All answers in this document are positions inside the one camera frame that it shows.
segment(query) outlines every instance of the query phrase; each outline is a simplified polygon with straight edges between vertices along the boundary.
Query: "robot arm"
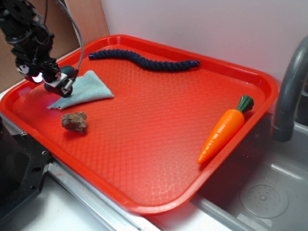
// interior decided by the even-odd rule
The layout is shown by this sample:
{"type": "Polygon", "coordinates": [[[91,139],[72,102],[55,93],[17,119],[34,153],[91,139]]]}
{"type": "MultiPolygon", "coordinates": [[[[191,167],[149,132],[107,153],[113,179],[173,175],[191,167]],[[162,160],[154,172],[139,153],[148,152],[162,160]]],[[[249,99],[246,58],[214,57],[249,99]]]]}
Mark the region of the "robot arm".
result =
{"type": "Polygon", "coordinates": [[[26,0],[0,0],[0,28],[6,42],[13,45],[18,71],[28,81],[40,83],[45,89],[62,97],[72,93],[75,70],[71,66],[59,68],[50,57],[54,35],[41,23],[42,17],[26,0]]]}

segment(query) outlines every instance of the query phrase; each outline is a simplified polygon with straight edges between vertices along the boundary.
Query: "led light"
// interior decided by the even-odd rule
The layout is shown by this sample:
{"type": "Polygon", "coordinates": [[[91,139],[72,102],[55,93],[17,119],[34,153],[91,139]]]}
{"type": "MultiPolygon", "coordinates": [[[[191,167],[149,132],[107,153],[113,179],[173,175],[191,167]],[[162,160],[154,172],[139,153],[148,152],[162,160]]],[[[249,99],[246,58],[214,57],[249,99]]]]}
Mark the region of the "led light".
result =
{"type": "Polygon", "coordinates": [[[33,79],[34,82],[40,83],[40,82],[43,81],[43,74],[42,74],[42,73],[39,73],[38,76],[36,76],[36,77],[33,77],[33,76],[32,76],[31,78],[33,79]]]}

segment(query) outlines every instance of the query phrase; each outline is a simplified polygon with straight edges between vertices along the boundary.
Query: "toy carrot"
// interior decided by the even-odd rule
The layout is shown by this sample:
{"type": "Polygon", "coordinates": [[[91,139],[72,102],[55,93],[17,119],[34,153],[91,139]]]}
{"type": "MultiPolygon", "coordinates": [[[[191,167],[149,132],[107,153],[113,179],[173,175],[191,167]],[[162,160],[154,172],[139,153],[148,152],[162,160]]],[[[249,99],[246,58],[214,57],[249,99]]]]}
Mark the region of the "toy carrot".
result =
{"type": "Polygon", "coordinates": [[[236,109],[229,109],[223,114],[203,146],[197,160],[199,164],[204,163],[216,154],[232,139],[244,125],[245,119],[243,114],[251,110],[253,106],[254,100],[250,96],[244,95],[241,97],[236,109]]]}

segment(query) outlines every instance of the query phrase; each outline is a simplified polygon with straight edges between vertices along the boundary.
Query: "navy rope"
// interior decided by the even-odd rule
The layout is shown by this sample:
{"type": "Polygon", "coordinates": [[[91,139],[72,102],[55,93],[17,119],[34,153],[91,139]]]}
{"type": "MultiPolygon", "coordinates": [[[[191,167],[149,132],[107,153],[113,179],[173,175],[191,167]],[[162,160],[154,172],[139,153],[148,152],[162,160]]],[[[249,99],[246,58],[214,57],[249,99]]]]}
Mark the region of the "navy rope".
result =
{"type": "Polygon", "coordinates": [[[89,54],[89,59],[105,59],[105,58],[120,58],[128,59],[132,62],[138,64],[144,69],[153,71],[186,71],[192,67],[197,67],[199,65],[198,60],[187,60],[182,62],[159,62],[146,59],[141,55],[133,51],[128,50],[102,50],[95,53],[89,54]]]}

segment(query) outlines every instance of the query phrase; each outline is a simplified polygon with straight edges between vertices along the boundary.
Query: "white wall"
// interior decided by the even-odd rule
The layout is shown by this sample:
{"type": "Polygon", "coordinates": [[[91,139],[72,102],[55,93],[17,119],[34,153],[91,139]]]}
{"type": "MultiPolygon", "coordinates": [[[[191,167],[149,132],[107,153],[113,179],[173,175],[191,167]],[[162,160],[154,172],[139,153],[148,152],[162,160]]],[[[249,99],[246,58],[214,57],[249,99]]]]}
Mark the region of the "white wall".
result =
{"type": "Polygon", "coordinates": [[[110,34],[251,67],[278,83],[308,35],[308,0],[101,0],[110,34]]]}

